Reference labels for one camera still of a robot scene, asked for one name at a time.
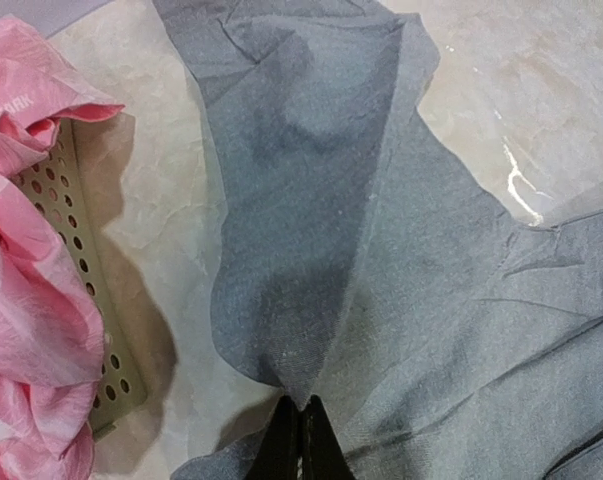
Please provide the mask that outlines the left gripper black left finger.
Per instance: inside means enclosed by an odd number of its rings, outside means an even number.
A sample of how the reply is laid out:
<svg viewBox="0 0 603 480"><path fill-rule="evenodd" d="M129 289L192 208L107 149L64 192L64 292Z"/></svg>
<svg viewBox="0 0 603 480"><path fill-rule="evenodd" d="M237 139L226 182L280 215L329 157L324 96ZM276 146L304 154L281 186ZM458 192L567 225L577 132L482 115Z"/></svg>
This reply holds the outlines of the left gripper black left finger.
<svg viewBox="0 0 603 480"><path fill-rule="evenodd" d="M300 412L282 396L265 430L246 480L294 480L299 471Z"/></svg>

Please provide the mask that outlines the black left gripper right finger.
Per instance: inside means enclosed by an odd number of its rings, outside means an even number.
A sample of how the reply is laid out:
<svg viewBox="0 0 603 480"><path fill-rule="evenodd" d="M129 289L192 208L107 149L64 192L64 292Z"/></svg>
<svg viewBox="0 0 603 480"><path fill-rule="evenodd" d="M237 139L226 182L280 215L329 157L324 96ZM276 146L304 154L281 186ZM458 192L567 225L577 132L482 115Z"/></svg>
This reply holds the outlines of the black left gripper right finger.
<svg viewBox="0 0 603 480"><path fill-rule="evenodd" d="M312 395L301 412L301 478L303 480L354 480L338 443L323 402Z"/></svg>

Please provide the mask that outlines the grey garment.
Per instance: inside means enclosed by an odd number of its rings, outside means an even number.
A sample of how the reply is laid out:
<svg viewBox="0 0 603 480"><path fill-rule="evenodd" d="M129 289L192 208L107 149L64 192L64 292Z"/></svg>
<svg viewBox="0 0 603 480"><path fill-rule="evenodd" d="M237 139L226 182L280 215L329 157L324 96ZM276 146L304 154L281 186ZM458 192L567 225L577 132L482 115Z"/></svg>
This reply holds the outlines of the grey garment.
<svg viewBox="0 0 603 480"><path fill-rule="evenodd" d="M417 110L377 1L160 1L227 205L219 355L320 396L359 479L603 479L603 212L515 220Z"/></svg>

